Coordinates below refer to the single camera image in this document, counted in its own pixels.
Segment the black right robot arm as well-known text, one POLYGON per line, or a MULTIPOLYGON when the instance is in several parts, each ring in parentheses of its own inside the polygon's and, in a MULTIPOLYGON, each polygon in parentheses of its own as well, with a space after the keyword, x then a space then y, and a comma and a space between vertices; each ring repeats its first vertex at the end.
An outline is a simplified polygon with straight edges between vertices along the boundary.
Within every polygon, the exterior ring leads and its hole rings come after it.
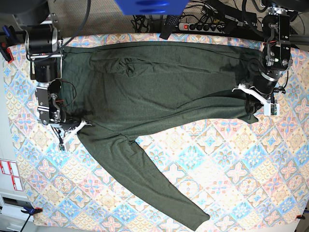
POLYGON ((70 139, 87 122, 67 113, 59 97, 64 83, 64 48, 68 43, 60 36, 57 16, 46 0, 2 0, 0 12, 12 15, 23 31, 31 79, 37 82, 39 122, 51 126, 59 140, 59 150, 68 151, 70 139))

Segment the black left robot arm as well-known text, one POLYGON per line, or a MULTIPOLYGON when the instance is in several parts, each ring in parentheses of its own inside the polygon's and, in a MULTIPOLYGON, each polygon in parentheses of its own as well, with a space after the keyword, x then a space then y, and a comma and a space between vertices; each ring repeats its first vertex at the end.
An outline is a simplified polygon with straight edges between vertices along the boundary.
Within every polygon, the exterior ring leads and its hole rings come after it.
POLYGON ((248 70, 253 76, 249 83, 239 84, 235 89, 255 97, 263 105, 264 115, 277 116, 280 106, 274 93, 285 93, 284 87, 277 87, 284 71, 292 65, 291 46, 308 45, 307 35, 292 34, 289 12, 304 13, 309 10, 307 0, 263 0, 263 9, 255 6, 257 11, 267 12, 262 20, 262 29, 258 30, 246 12, 247 2, 242 2, 242 15, 250 29, 265 39, 262 55, 248 62, 248 70))

